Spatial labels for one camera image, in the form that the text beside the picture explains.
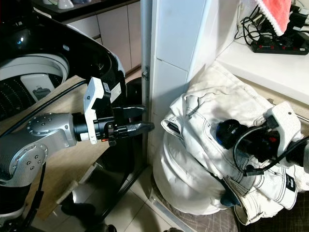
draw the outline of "cabinet door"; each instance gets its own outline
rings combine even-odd
[[[91,38],[100,35],[100,31],[98,29],[98,20],[95,15],[69,23],[69,25],[77,28]]]
[[[132,68],[141,64],[140,1],[127,6]]]
[[[97,38],[96,41],[100,44],[102,44],[102,39],[101,38]]]
[[[125,71],[129,71],[132,66],[127,7],[119,7],[97,16],[103,45],[115,53]]]

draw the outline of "white jacket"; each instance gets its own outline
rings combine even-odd
[[[154,160],[154,178],[165,199],[195,215],[226,209],[220,204],[225,188],[212,173],[237,196],[241,206],[235,206],[235,212],[245,225],[272,217],[283,208],[291,209],[297,186],[309,190],[303,168],[274,166],[264,175],[245,177],[235,167],[231,149],[224,149],[215,139],[218,123],[233,118],[248,127],[259,125],[270,107],[266,99],[217,62],[198,74],[161,122],[166,132]],[[239,164],[243,168],[248,164],[263,167],[269,162],[261,164],[251,156],[239,158]]]

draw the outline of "shelf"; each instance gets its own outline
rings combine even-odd
[[[238,77],[309,105],[309,54],[259,54],[234,41],[216,60]]]

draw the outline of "red towel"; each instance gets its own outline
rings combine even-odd
[[[291,0],[255,0],[261,11],[272,24],[276,34],[281,36],[289,23]]]

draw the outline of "wire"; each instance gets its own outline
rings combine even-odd
[[[46,162],[42,166],[39,186],[32,200],[29,212],[27,213],[27,216],[25,217],[21,227],[18,228],[17,230],[18,232],[23,232],[26,228],[28,228],[31,225],[36,213],[38,212],[38,208],[41,204],[42,197],[44,194],[44,192],[42,191],[42,185],[43,185],[43,180],[44,180],[44,175],[45,175],[45,169],[46,169]]]
[[[248,23],[248,22],[250,22],[250,19],[251,19],[251,17],[253,16],[253,14],[254,14],[254,12],[257,10],[257,12],[255,13],[255,18],[257,18],[257,17],[262,17],[263,15],[262,14],[259,14],[259,12],[260,12],[260,8],[258,7],[258,5],[254,8],[254,10],[251,12],[251,14],[249,15],[249,17],[245,17],[245,18],[243,18],[240,22],[241,22],[241,24],[242,24],[242,27],[244,27],[244,24],[245,23]],[[242,37],[244,37],[244,35],[242,35],[242,36],[240,36],[240,37],[238,37],[238,38],[236,38],[237,37],[237,35],[238,35],[238,33],[239,33],[239,26],[238,26],[238,23],[237,23],[237,32],[236,32],[236,34],[235,34],[235,36],[234,36],[234,39],[239,39],[239,38],[242,38]]]
[[[254,127],[254,128],[249,129],[247,132],[243,133],[243,134],[241,135],[241,137],[237,140],[237,142],[236,142],[236,144],[235,144],[235,146],[234,146],[234,148],[233,148],[233,160],[234,160],[234,162],[235,162],[235,164],[236,164],[237,169],[238,169],[241,173],[243,173],[244,175],[246,174],[246,171],[243,170],[243,169],[241,169],[241,167],[239,166],[238,161],[237,161],[237,156],[236,156],[237,147],[238,147],[239,143],[240,143],[246,136],[248,136],[249,134],[251,134],[251,133],[254,132],[254,131],[258,131],[258,130],[261,130],[261,129],[265,129],[265,126],[262,125],[262,126],[259,126],[259,127]]]
[[[296,147],[298,147],[299,145],[303,144],[303,143],[307,143],[309,141],[309,136],[298,140],[297,142],[295,142],[293,145],[291,145],[291,147],[287,148],[279,157],[277,157],[271,164],[267,165],[266,167],[262,168],[262,171],[266,171],[268,169],[270,169],[271,167],[275,166],[277,163],[279,163],[284,157],[286,157],[287,155],[289,155]]]
[[[81,82],[78,82],[77,84],[69,87],[68,89],[64,90],[63,92],[59,93],[57,96],[53,97],[51,100],[45,102],[44,104],[40,105],[38,108],[36,108],[34,111],[32,111],[31,113],[29,113],[28,115],[26,115],[25,117],[23,117],[21,120],[19,120],[18,122],[16,122],[13,126],[11,126],[9,129],[7,129],[2,135],[0,135],[0,138],[8,135],[10,133],[12,133],[14,130],[16,130],[18,127],[20,127],[23,123],[25,123],[26,121],[28,121],[29,119],[31,119],[33,116],[35,116],[38,112],[40,112],[41,110],[45,109],[47,106],[49,106],[50,104],[54,103],[55,101],[57,101],[59,98],[63,97],[64,95],[66,95],[67,93],[71,92],[72,90],[76,89],[77,87],[83,85],[83,84],[87,84],[88,81],[83,80]]]

